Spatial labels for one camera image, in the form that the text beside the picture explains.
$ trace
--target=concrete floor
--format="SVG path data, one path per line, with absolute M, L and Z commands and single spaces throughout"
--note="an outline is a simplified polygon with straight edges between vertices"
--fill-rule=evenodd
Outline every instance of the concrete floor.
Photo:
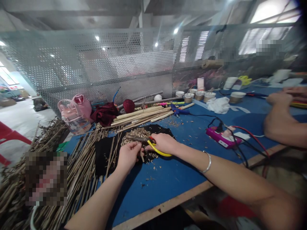
M 38 122 L 40 121 L 41 125 L 47 125 L 48 121 L 56 116 L 52 109 L 35 112 L 33 98 L 17 102 L 12 106 L 0 107 L 0 121 L 31 141 L 34 138 Z M 12 162 L 9 165 L 12 167 L 19 162 L 21 155 L 28 151 L 29 147 L 30 145 L 22 141 L 11 140 L 0 145 L 0 154 Z

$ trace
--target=wooden table edge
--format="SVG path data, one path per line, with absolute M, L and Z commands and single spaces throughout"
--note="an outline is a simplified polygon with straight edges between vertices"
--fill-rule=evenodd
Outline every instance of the wooden table edge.
M 272 148 L 267 149 L 269 155 L 273 155 L 275 153 L 277 153 L 280 150 L 285 149 L 287 146 L 286 145 L 282 145 L 282 144 L 278 144 L 273 146 Z M 258 154 L 252 158 L 250 158 L 248 160 L 248 164 L 250 166 L 260 162 L 261 160 L 264 159 L 264 156 Z M 191 199 L 194 196 L 197 196 L 198 194 L 206 191 L 207 189 L 211 188 L 212 186 L 214 186 L 213 184 L 211 184 L 209 181 L 205 181 L 199 185 L 197 185 L 196 187 L 190 189 L 189 191 L 186 191 L 168 201 L 165 201 L 164 203 L 153 207 L 152 209 L 149 209 L 141 214 L 138 214 L 137 216 L 113 227 L 113 230 L 132 230 L 150 220 L 152 220 L 153 218 L 161 215 L 162 213 L 167 212 L 168 210 L 182 204 L 183 202 Z

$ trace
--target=hand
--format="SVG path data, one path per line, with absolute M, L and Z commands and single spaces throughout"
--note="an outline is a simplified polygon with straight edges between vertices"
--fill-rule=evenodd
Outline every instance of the hand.
M 286 93 L 272 93 L 267 98 L 266 101 L 271 104 L 286 104 L 290 105 L 293 100 L 293 97 L 290 94 Z
M 156 148 L 161 152 L 176 155 L 176 148 L 179 143 L 168 134 L 151 134 L 152 138 L 156 141 Z M 146 150 L 153 150 L 150 145 L 146 146 Z
M 119 150 L 116 169 L 129 174 L 137 161 L 137 155 L 140 154 L 140 150 L 143 154 L 144 148 L 142 148 L 140 142 L 131 142 L 122 146 Z
M 285 87 L 282 91 L 291 94 L 295 101 L 307 102 L 307 87 Z

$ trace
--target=scissor blade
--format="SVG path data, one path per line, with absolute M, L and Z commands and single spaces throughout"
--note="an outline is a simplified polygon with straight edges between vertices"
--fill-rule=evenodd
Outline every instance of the scissor blade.
M 148 140 L 146 138 L 134 137 L 134 136 L 130 136 L 130 137 L 128 137 L 128 139 L 132 139 L 132 140 L 135 140 L 135 141 L 147 141 Z

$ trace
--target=blue glue gun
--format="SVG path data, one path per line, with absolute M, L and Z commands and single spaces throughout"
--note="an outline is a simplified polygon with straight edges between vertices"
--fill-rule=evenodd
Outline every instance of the blue glue gun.
M 178 114 L 190 114 L 190 111 L 188 110 L 181 110 L 179 108 L 176 108 L 176 106 L 174 104 L 170 104 L 171 108 L 172 108 L 172 111 L 174 112 L 174 115 L 176 115 L 177 117 Z

